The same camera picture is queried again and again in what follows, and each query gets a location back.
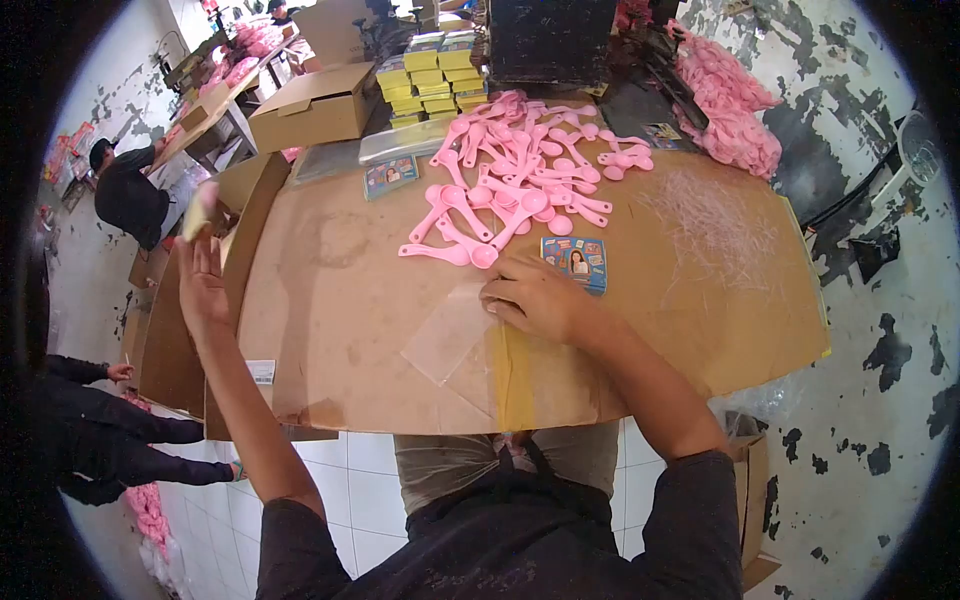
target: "flip-flop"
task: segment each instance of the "flip-flop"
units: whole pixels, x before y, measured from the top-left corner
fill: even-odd
[[[243,463],[241,463],[240,461],[233,461],[230,464],[237,466],[237,474],[236,476],[233,477],[234,483],[237,481],[242,481],[243,479],[246,479],[246,477],[244,477],[244,472],[243,472]]]

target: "barcode label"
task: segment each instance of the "barcode label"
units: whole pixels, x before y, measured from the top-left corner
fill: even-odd
[[[248,360],[247,369],[257,385],[274,385],[276,360]]]

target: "man in black cap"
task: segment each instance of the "man in black cap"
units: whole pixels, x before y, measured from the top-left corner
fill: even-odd
[[[287,8],[286,0],[270,0],[267,12],[274,18],[274,25],[286,25],[294,20],[294,12],[302,11],[303,7]]]
[[[90,150],[90,168],[97,174],[94,207],[97,216],[129,233],[147,252],[176,223],[180,212],[171,210],[170,195],[158,190],[140,169],[150,166],[166,147],[160,138],[150,146],[122,155],[113,153],[113,145],[101,138]]]

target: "cardboard sheet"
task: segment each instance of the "cardboard sheet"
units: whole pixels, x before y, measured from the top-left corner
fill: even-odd
[[[587,158],[609,150],[600,141],[577,148]],[[607,228],[573,216],[572,235],[603,239],[607,247],[610,280],[601,301],[705,398],[820,358],[829,343],[819,287],[789,205],[764,181],[706,156],[655,150],[654,162],[650,173],[634,169],[623,181],[598,183],[590,196],[614,205]],[[429,208],[426,187],[450,183],[445,169],[426,160],[420,171],[420,180],[376,203],[364,201],[359,170],[284,188],[277,196],[238,332],[248,359],[276,360],[274,386],[264,390],[275,414],[303,425],[409,434],[486,433],[625,416],[607,376],[581,352],[511,328],[489,330],[486,345],[475,348],[443,387],[400,355],[453,288],[484,278],[472,267],[396,255]],[[764,289],[725,285],[691,261],[678,267],[667,234],[676,224],[662,222],[637,200],[637,194],[669,199],[671,174],[703,189],[722,188],[729,202],[771,232],[771,247],[756,266]],[[465,176],[475,181],[475,173]],[[493,224],[486,212],[479,214]],[[536,255],[546,235],[543,224],[534,224],[505,252]],[[448,245],[436,231],[425,243]],[[488,366],[494,377],[486,377]]]

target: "white tile floor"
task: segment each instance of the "white tile floor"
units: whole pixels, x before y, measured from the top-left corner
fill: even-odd
[[[163,417],[178,417],[155,408]],[[341,434],[339,440],[298,442],[295,448],[324,498],[330,534],[344,569],[366,573],[406,543],[403,502],[389,435]],[[195,460],[234,460],[233,445],[201,442],[157,448]],[[633,419],[620,422],[612,528],[620,554],[643,552],[643,524],[664,469]],[[263,506],[249,482],[201,488],[160,482],[163,513],[180,543],[195,598],[252,599],[260,556]]]

